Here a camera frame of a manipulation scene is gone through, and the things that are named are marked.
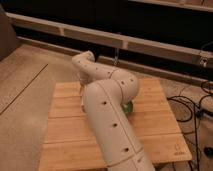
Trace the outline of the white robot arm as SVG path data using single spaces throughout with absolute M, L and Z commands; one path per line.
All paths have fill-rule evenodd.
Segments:
M 83 86 L 83 109 L 108 171 L 155 171 L 122 106 L 139 92 L 139 80 L 124 69 L 100 64 L 91 51 L 75 55 Z

